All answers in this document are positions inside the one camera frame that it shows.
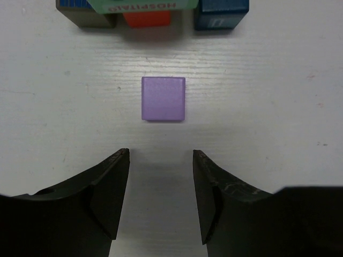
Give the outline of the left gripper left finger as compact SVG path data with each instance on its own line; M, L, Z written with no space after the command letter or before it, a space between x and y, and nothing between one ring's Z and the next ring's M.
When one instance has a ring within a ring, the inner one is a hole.
M1 256L108 256L130 166L122 148L33 195L1 196Z

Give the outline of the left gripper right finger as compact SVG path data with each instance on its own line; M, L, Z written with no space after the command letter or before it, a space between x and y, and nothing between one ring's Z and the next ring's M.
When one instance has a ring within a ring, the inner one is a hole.
M193 152L202 243L209 256L342 256L342 187L267 193Z

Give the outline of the purple wood cube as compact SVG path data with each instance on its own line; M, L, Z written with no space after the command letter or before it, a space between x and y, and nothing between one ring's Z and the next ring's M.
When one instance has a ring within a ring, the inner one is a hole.
M185 120L184 77L142 77L141 118L149 122Z

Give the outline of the dark blue letter cube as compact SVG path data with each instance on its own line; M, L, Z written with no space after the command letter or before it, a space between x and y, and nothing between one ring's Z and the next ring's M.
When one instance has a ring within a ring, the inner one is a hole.
M99 14L86 0L55 0L61 14L80 28L115 28L116 14Z

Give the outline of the blue wood cube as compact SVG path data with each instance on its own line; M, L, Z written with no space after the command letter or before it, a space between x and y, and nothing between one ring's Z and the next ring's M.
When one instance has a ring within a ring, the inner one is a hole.
M249 12L249 0L203 0L193 11L197 31L234 29Z

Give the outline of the red wood cube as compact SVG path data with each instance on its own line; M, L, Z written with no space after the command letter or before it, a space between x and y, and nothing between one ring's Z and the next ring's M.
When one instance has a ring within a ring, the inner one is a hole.
M123 17L132 28L168 26L171 21L170 11L123 13Z

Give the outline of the green stepped wood block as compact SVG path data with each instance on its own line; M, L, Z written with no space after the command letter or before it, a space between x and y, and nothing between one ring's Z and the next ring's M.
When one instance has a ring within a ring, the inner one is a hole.
M199 0L88 0L99 14L195 9Z

